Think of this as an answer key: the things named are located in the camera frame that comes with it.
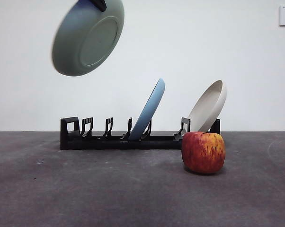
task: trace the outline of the red apple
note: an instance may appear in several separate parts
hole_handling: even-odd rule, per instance
[[[188,132],[182,140],[181,155],[190,170],[213,174],[224,164],[226,152],[223,138],[216,133]]]

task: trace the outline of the ceramic plate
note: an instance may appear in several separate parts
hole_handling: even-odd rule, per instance
[[[101,12],[89,0],[79,0],[62,21],[52,50],[53,64],[67,76],[96,69],[113,51],[124,26],[121,0],[106,0]]]
[[[223,109],[227,88],[221,80],[213,83],[193,107],[189,119],[191,131],[207,132]]]
[[[141,138],[161,101],[164,91],[165,82],[163,79],[159,79],[129,136],[129,140],[139,140]]]

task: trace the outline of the sage green plate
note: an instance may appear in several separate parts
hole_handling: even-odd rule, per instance
[[[124,26],[121,0],[106,0],[101,12],[89,0],[79,0],[62,21],[52,50],[54,67],[67,76],[87,74],[113,51]]]

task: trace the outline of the white wall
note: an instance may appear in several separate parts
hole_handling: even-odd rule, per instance
[[[176,131],[222,79],[223,131],[285,131],[285,0],[124,0],[125,26],[95,71],[67,77],[51,62],[53,36],[77,0],[0,0],[0,131],[58,131],[60,118],[95,117],[97,131],[138,118],[166,82],[155,131]]]

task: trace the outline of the black dish rack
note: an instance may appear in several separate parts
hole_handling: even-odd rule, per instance
[[[106,130],[104,133],[97,135],[92,132],[93,117],[82,119],[82,128],[80,131],[80,123],[78,117],[61,119],[61,150],[83,150],[83,149],[181,149],[183,136],[181,132],[184,124],[190,131],[190,119],[181,119],[180,130],[172,135],[157,132],[151,135],[152,122],[149,122],[147,131],[139,140],[128,140],[132,129],[132,118],[128,121],[128,131],[125,134],[112,135],[113,118],[106,119]],[[74,131],[68,132],[67,124],[74,123]],[[90,128],[85,132],[86,125],[90,124]],[[210,133],[220,134],[220,120],[216,119],[212,125]]]

